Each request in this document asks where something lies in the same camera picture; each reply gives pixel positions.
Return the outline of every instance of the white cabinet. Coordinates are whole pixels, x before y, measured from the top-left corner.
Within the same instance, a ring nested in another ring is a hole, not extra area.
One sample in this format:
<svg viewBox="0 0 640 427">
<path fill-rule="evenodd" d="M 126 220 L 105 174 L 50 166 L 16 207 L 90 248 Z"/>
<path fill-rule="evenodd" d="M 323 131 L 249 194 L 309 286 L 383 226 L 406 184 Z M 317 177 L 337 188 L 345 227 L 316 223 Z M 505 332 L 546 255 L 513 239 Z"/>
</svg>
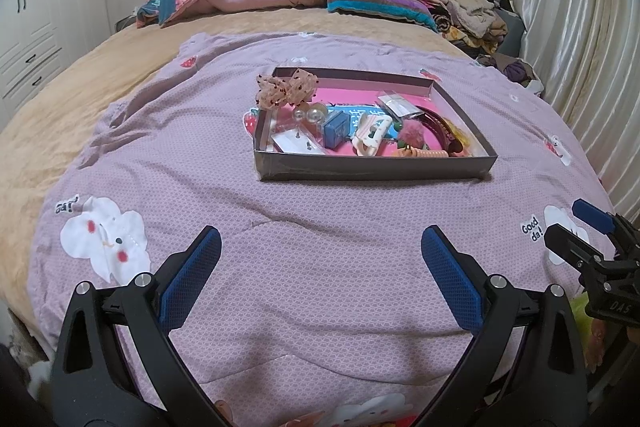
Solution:
<svg viewBox="0 0 640 427">
<path fill-rule="evenodd" d="M 110 34 L 105 0 L 0 0 L 0 129 Z"/>
</svg>

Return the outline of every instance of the metal screw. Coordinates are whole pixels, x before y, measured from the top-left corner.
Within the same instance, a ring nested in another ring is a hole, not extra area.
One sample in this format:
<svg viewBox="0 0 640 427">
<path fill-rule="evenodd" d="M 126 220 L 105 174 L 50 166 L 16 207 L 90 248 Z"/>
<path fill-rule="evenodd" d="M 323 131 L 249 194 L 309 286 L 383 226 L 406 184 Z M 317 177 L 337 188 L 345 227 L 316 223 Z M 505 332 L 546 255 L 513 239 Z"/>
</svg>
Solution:
<svg viewBox="0 0 640 427">
<path fill-rule="evenodd" d="M 489 279 L 491 286 L 494 288 L 504 288 L 507 286 L 507 279 L 505 279 L 502 275 L 494 275 Z"/>
<path fill-rule="evenodd" d="M 136 286 L 140 286 L 141 288 L 143 288 L 150 282 L 151 282 L 151 275 L 148 273 L 141 273 L 136 277 L 136 280 L 135 280 Z"/>
<path fill-rule="evenodd" d="M 76 286 L 76 293 L 84 295 L 89 291 L 90 288 L 91 285 L 87 281 L 82 281 L 78 286 Z"/>
<path fill-rule="evenodd" d="M 562 289 L 562 286 L 558 284 L 552 284 L 551 293 L 553 293 L 553 295 L 555 295 L 556 297 L 562 297 L 564 295 L 564 289 Z"/>
</svg>

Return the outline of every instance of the blue box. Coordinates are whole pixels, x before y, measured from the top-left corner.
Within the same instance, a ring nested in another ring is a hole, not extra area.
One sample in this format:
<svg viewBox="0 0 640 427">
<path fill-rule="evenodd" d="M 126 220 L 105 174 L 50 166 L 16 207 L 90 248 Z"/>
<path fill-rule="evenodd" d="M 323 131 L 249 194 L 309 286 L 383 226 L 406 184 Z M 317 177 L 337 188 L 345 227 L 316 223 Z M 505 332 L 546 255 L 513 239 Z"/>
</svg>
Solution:
<svg viewBox="0 0 640 427">
<path fill-rule="evenodd" d="M 322 124 L 322 145 L 327 149 L 335 149 L 349 137 L 351 115 L 336 109 Z"/>
</svg>

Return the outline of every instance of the striped pillow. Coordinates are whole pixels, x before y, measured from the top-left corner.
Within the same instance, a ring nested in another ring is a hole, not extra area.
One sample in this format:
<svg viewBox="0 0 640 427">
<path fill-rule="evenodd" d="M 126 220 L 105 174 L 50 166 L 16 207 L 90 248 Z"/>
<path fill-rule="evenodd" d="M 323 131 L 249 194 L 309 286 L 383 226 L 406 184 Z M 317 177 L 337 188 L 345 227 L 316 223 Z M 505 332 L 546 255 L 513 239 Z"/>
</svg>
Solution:
<svg viewBox="0 0 640 427">
<path fill-rule="evenodd" d="M 437 32 L 436 23 L 420 0 L 327 0 L 329 12 L 364 14 L 414 22 Z"/>
</svg>

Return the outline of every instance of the blue gripper pad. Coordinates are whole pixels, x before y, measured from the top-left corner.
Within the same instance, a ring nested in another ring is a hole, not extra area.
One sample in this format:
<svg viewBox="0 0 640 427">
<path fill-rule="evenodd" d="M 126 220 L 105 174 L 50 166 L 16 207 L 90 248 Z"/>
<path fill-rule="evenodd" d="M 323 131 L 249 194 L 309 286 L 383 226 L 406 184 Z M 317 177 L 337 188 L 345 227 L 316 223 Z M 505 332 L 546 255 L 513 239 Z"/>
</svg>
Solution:
<svg viewBox="0 0 640 427">
<path fill-rule="evenodd" d="M 607 233 L 613 233 L 616 229 L 610 214 L 603 212 L 591 203 L 587 203 L 587 201 L 575 200 L 571 210 L 575 217 L 584 221 L 600 233 L 606 235 Z"/>
<path fill-rule="evenodd" d="M 160 298 L 158 323 L 164 333 L 181 328 L 220 260 L 222 239 L 211 227 Z"/>
<path fill-rule="evenodd" d="M 434 227 L 424 230 L 422 258 L 458 325 L 476 335 L 482 328 L 482 298 L 452 252 L 457 253 L 444 243 Z"/>
</svg>

